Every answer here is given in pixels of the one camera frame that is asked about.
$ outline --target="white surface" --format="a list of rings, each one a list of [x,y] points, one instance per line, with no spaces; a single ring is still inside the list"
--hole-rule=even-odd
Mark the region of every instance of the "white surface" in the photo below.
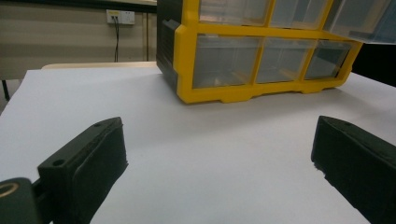
[[[319,115],[396,144],[396,89],[351,75],[339,89],[184,105],[157,68],[29,71],[0,117],[0,179],[93,123],[122,117],[130,165],[92,223],[368,223],[317,171]]]

